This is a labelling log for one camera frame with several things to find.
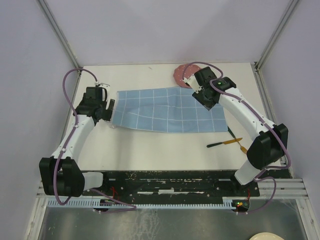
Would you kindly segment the blue checked cloth placemat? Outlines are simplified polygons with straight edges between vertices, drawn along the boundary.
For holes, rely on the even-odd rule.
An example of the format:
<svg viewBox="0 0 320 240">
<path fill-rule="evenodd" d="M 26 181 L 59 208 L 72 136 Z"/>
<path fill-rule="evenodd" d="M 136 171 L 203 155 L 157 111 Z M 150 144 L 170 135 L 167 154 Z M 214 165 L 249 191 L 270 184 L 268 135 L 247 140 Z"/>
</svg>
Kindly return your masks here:
<svg viewBox="0 0 320 240">
<path fill-rule="evenodd" d="M 118 91 L 112 124 L 170 134 L 227 132 L 223 107 L 208 110 L 193 92 L 183 87 Z"/>
</svg>

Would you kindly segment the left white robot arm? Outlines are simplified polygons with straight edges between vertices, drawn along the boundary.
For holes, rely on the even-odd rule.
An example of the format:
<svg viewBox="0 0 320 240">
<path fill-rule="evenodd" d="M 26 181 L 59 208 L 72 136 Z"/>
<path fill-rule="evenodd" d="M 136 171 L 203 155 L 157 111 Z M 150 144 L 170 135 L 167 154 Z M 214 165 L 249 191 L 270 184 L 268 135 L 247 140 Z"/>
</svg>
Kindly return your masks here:
<svg viewBox="0 0 320 240">
<path fill-rule="evenodd" d="M 115 100 L 108 100 L 108 86 L 87 87 L 75 108 L 76 116 L 67 134 L 50 157 L 39 162 L 44 193 L 48 196 L 79 197 L 94 189 L 106 195 L 111 183 L 101 172 L 82 172 L 77 164 L 87 137 L 100 120 L 109 122 Z"/>
</svg>

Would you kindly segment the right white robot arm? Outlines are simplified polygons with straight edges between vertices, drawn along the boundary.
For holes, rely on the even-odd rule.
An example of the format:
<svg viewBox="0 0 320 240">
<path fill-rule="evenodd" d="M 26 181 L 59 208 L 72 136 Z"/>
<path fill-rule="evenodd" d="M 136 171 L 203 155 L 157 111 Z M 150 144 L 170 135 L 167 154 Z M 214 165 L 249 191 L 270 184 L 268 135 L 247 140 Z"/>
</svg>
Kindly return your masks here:
<svg viewBox="0 0 320 240">
<path fill-rule="evenodd" d="M 273 164 L 288 154 L 288 128 L 263 116 L 247 102 L 229 77 L 217 77 L 210 67 L 198 70 L 183 81 L 193 89 L 192 96 L 202 106 L 210 110 L 216 104 L 221 105 L 249 134 L 252 144 L 246 152 L 247 159 L 229 183 L 231 193 L 242 195 L 250 182 L 274 168 Z"/>
</svg>

